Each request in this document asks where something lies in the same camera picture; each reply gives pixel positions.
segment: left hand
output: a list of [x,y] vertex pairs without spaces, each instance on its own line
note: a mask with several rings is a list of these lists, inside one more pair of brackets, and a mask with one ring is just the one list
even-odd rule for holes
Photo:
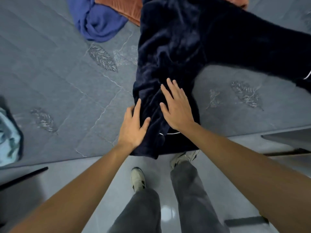
[[138,99],[135,109],[134,105],[126,109],[118,139],[118,145],[129,146],[132,151],[142,143],[150,123],[150,117],[148,117],[142,127],[140,127],[139,113],[141,103],[142,100]]

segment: white piping stripe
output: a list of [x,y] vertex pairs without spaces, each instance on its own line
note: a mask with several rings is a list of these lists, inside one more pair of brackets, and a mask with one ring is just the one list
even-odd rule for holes
[[176,132],[176,133],[167,133],[167,135],[175,135],[175,134],[179,134],[180,132]]
[[307,79],[310,75],[311,75],[311,71],[310,71],[310,73],[308,74],[308,76],[304,78],[304,80]]

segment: foot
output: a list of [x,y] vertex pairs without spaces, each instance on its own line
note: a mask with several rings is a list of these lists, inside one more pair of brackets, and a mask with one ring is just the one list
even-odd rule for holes
[[197,157],[199,152],[200,150],[195,150],[176,154],[175,157],[171,160],[171,168],[174,169],[178,164],[183,161],[193,161]]
[[138,167],[135,167],[132,169],[131,181],[132,181],[132,187],[135,193],[146,188],[144,173]]

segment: forearm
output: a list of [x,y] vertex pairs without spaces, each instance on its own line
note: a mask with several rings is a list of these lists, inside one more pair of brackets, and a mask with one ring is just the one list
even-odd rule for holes
[[280,232],[311,229],[311,179],[198,124],[181,132]]
[[115,146],[37,208],[11,233],[81,232],[131,151],[125,145]]

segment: gray pants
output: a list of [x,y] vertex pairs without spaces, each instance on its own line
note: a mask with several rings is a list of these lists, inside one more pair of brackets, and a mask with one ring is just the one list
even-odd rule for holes
[[[182,233],[227,233],[203,188],[197,169],[182,162],[171,171],[171,180],[178,201]],[[116,219],[109,233],[161,232],[160,199],[154,190],[146,188],[134,194]]]

